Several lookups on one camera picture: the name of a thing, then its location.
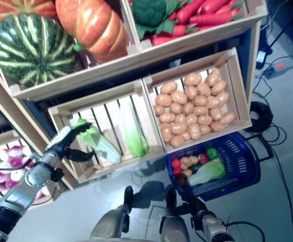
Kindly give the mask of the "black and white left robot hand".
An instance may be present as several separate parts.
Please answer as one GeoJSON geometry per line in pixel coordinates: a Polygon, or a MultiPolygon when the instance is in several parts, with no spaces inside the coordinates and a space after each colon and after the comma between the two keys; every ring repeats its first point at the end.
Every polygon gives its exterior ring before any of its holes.
{"type": "Polygon", "coordinates": [[[84,123],[75,128],[69,126],[63,127],[51,140],[45,151],[57,156],[60,160],[63,158],[67,158],[74,162],[86,162],[90,160],[95,155],[94,151],[86,153],[78,149],[71,149],[70,145],[75,141],[78,135],[86,132],[91,127],[92,123],[84,123]]]}

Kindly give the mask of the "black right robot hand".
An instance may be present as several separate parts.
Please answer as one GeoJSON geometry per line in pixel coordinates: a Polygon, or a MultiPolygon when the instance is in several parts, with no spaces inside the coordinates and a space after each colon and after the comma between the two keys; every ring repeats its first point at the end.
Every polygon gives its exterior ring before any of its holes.
{"type": "Polygon", "coordinates": [[[197,217],[201,211],[207,210],[206,205],[200,199],[190,194],[184,194],[182,201],[184,201],[180,208],[182,215],[190,214],[193,217],[197,217]]]}

